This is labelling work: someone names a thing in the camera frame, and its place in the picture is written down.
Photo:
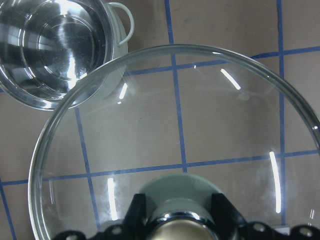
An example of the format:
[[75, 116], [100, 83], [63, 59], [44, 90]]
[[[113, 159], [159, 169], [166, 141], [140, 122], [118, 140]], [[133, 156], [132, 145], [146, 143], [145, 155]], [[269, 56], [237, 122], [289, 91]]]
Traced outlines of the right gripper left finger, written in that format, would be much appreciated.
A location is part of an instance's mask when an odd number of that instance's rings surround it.
[[147, 198], [144, 193], [133, 196], [123, 220], [112, 221], [91, 240], [144, 240], [146, 238]]

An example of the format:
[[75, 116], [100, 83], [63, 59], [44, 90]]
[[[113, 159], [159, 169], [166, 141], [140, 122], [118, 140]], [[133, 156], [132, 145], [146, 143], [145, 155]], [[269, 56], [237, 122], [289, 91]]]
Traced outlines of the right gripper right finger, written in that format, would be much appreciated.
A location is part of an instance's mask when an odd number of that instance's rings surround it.
[[211, 195], [211, 216], [221, 240], [318, 240], [320, 229], [297, 225], [280, 233], [261, 221], [246, 221], [223, 193]]

